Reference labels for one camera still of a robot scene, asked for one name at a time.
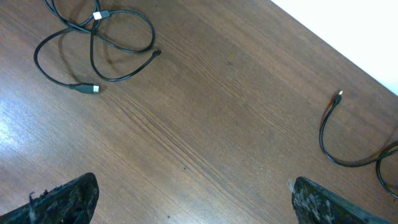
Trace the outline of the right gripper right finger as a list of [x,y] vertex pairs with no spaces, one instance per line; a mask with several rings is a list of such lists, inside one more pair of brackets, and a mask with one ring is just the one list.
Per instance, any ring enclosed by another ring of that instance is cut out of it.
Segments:
[[389,223],[306,177],[290,180],[288,186],[292,193],[293,210],[300,224]]

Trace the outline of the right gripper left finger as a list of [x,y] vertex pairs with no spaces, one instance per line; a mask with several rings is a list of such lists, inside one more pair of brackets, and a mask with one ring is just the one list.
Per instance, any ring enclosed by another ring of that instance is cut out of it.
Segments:
[[1,223],[89,223],[99,194],[96,176],[88,172],[37,198],[30,194],[27,204],[1,215]]

